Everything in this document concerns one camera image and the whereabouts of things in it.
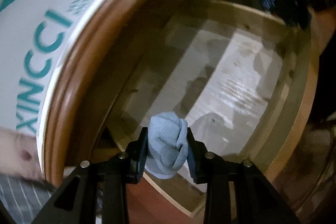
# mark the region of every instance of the curved wooden table edge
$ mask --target curved wooden table edge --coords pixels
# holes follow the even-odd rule
[[[311,107],[315,97],[320,56],[316,42],[311,40],[311,43],[312,47],[310,51],[310,62],[308,66],[306,86],[298,114],[278,155],[274,158],[264,173],[265,177],[271,182],[275,180],[293,154],[294,149],[301,139],[303,130],[305,129],[308,117],[310,115]]]
[[[48,136],[45,135],[45,178],[53,185],[60,185],[63,180],[64,162],[80,102],[120,30],[145,1],[106,0],[66,60],[48,115]]]

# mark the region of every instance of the metal screw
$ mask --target metal screw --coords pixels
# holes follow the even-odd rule
[[[213,158],[215,157],[215,154],[212,153],[212,152],[206,152],[206,153],[204,154],[204,156],[205,156],[205,158],[207,158],[208,160],[211,160],[211,159],[213,159]]]
[[[84,160],[81,162],[81,168],[87,168],[90,166],[90,162],[88,160]]]
[[[127,152],[121,152],[118,154],[118,158],[120,159],[126,159],[128,157],[128,153]]]
[[[253,162],[251,162],[250,160],[244,160],[243,165],[245,167],[251,167],[253,165]]]

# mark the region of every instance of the towel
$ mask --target towel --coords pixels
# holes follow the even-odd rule
[[[159,179],[172,178],[188,156],[186,120],[175,112],[163,112],[148,125],[148,155],[145,169]]]

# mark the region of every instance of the wooden frame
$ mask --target wooden frame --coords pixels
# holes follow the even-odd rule
[[[296,147],[314,98],[319,52],[310,39],[310,31],[288,28],[271,15],[241,5],[195,0],[181,5],[179,15],[163,29],[164,35],[169,35],[174,21],[181,20],[181,15],[233,25],[276,44],[283,57],[278,83],[257,128],[236,159],[252,159],[267,178],[273,180]],[[132,86],[141,76],[141,69],[138,70],[140,72],[134,70],[133,80],[130,77],[125,84],[106,120],[106,126],[121,151],[137,138],[136,133],[129,134],[136,129],[137,123],[132,125],[132,120],[123,112],[123,106],[130,102],[132,92],[137,92],[132,90]],[[195,217],[204,208],[205,195],[179,174],[171,180],[158,180],[147,173],[144,173],[144,178],[188,216]]]

